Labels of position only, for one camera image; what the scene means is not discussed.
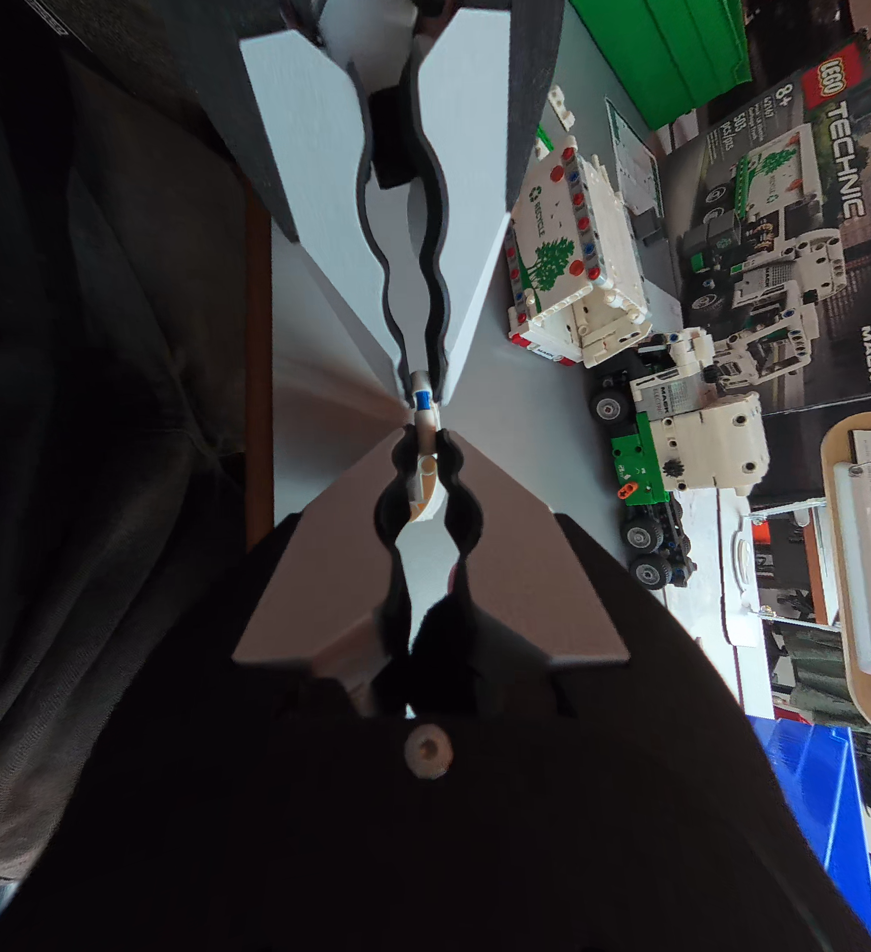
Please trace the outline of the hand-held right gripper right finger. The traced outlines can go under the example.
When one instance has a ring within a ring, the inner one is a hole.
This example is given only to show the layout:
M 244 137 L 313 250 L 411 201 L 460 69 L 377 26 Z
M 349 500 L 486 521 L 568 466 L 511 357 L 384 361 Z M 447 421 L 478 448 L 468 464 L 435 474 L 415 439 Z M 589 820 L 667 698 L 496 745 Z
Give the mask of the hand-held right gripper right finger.
M 436 435 L 453 592 L 559 667 L 630 658 L 554 512 L 459 433 Z

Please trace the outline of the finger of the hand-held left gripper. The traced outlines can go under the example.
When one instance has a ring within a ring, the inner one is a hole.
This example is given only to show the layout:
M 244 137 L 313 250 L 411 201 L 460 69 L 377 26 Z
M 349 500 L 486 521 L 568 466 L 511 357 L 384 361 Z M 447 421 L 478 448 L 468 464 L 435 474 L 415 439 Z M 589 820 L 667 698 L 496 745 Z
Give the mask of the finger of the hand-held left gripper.
M 406 406 L 405 340 L 367 215 L 372 137 L 358 77 L 296 30 L 242 39 L 240 54 L 299 245 L 366 363 Z
M 453 396 L 510 221 L 506 198 L 511 13 L 459 7 L 417 38 L 404 73 L 407 137 L 424 206 L 411 200 L 425 297 L 420 341 L 435 400 Z

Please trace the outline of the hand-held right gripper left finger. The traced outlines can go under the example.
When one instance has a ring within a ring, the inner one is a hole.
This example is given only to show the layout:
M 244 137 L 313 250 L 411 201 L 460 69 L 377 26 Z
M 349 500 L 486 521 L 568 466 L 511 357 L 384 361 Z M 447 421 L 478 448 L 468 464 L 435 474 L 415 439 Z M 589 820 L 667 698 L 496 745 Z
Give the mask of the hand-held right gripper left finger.
M 235 648 L 236 664 L 334 680 L 362 715 L 408 654 L 411 599 L 396 540 L 410 522 L 418 436 L 400 427 L 300 514 Z

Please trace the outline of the white lego connector blue pin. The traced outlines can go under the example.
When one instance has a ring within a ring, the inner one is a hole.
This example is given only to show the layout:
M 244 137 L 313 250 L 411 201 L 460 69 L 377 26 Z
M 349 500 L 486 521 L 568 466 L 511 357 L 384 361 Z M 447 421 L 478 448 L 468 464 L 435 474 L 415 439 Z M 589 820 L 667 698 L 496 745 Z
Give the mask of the white lego connector blue pin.
M 417 439 L 416 470 L 407 482 L 410 522 L 429 521 L 437 515 L 446 496 L 438 473 L 436 436 L 441 430 L 439 409 L 429 374 L 414 371 L 410 378 L 413 426 Z

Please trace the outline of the white lego truck container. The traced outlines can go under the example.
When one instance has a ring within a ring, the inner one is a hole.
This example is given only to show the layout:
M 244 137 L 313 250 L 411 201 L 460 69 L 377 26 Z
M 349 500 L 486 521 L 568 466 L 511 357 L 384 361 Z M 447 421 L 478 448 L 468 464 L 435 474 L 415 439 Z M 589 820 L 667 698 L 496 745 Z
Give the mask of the white lego truck container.
M 630 217 L 572 135 L 526 174 L 504 239 L 509 339 L 554 363 L 604 363 L 654 329 Z

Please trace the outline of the white green lego truck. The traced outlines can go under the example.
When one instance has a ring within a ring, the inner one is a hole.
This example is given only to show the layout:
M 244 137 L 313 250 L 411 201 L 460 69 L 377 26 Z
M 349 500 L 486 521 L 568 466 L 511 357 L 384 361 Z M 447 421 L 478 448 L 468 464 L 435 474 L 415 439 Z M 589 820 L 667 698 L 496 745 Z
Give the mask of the white green lego truck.
M 696 564 L 678 493 L 750 494 L 770 463 L 756 392 L 728 394 L 702 328 L 661 333 L 593 368 L 592 417 L 626 507 L 620 538 L 649 590 L 685 588 Z

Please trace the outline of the lego set box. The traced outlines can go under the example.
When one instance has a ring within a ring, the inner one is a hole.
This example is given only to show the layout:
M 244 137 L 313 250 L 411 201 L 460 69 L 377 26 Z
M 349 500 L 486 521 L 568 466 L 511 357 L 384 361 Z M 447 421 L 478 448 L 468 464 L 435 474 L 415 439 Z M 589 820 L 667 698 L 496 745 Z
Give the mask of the lego set box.
M 662 184 L 683 323 L 720 382 L 757 393 L 771 454 L 752 496 L 821 491 L 820 444 L 871 411 L 871 52 L 863 31 L 712 124 Z

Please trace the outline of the white sticker sheet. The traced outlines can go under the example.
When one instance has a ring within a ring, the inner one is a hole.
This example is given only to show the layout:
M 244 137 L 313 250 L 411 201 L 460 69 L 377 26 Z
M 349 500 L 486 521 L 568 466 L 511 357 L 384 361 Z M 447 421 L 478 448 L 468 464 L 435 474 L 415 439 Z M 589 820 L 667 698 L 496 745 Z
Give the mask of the white sticker sheet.
M 622 200 L 632 217 L 652 210 L 662 218 L 664 206 L 656 157 L 609 98 L 605 104 Z

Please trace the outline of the green plastic bin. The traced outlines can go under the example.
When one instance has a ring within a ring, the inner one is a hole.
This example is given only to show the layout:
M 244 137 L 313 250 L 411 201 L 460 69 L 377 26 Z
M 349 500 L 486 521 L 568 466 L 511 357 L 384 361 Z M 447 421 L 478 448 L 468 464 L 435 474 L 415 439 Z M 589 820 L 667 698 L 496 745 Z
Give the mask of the green plastic bin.
M 751 80 L 740 1 L 572 1 L 652 130 Z

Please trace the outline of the person's black sweater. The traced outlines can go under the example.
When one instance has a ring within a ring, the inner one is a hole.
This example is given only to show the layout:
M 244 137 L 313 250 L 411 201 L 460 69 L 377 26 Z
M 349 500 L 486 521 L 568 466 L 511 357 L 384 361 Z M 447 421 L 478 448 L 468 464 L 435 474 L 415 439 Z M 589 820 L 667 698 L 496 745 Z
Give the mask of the person's black sweater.
M 36 6 L 0 2 L 0 887 L 244 541 L 239 178 Z

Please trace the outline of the blue plastic storage bin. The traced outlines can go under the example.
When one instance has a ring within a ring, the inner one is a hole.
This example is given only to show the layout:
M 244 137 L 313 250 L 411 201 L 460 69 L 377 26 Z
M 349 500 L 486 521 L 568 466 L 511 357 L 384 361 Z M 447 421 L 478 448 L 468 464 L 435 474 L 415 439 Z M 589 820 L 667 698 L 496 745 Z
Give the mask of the blue plastic storage bin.
M 748 718 L 801 832 L 871 935 L 871 861 L 851 730 Z

